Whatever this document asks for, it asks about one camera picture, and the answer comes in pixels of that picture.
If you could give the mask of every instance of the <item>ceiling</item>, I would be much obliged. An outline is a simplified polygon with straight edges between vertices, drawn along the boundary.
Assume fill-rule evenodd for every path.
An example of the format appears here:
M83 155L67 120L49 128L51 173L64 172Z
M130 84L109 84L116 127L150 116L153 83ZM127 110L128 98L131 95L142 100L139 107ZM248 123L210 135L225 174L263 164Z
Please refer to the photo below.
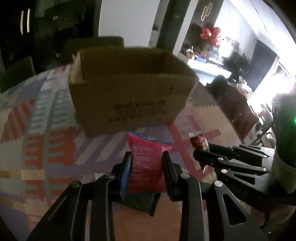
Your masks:
M276 13L262 0L229 0L246 19L257 38L269 46L281 64L296 74L296 43Z

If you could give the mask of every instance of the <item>balloon cluster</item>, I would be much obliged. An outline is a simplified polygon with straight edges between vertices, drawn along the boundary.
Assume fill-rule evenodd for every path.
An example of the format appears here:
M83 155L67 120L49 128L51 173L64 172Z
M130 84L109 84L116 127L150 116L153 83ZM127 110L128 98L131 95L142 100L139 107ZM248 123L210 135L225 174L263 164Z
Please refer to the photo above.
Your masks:
M218 27L214 28L212 32L210 29L204 28L200 37L202 39L209 39L214 47L220 48L220 43L217 40L217 37L220 37L220 35L221 29Z

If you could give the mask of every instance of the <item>snack packet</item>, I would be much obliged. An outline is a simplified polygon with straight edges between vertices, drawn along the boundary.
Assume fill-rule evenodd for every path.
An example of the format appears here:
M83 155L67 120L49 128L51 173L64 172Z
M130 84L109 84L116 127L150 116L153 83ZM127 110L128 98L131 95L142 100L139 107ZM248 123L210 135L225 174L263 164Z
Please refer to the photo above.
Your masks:
M166 192L162 154L172 148L171 143L150 140L129 131L128 146L132 153L128 193Z

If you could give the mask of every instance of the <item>metal bolt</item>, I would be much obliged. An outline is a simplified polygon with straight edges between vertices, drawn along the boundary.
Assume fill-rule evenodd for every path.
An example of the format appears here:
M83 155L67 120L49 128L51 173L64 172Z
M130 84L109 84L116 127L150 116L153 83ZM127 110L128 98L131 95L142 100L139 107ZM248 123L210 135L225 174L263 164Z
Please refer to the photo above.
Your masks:
M72 183L72 187L74 187L74 188L77 188L77 187L79 187L80 186L80 182L79 181L74 181L73 183Z
M219 188L223 186L223 182L221 181L215 181L214 184L216 187L219 187Z
M186 173L186 172L184 172L184 173L181 174L181 178L183 178L183 179L187 179L189 177L190 177L189 174Z
M106 174L105 174L105 177L106 177L107 179L112 179L113 177L115 177L115 175L114 175L113 173L106 173Z

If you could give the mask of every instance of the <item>colorful tablecloth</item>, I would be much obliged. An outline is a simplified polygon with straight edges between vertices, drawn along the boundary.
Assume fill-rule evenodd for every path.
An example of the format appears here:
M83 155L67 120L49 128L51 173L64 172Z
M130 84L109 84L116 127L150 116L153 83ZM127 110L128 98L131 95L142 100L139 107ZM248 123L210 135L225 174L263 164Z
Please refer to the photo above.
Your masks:
M26 240L72 181L94 181L94 173L111 171L129 150L127 131L93 139L85 136L75 118L67 84L69 69L43 72L0 95L0 215L20 241ZM215 144L240 143L201 84L173 123L135 131L172 142L172 161L198 180L211 183L213 169L203 173L192 156L188 133L195 130L203 130ZM116 240L178 240L181 203L172 203L162 194L153 218L114 203L113 217Z

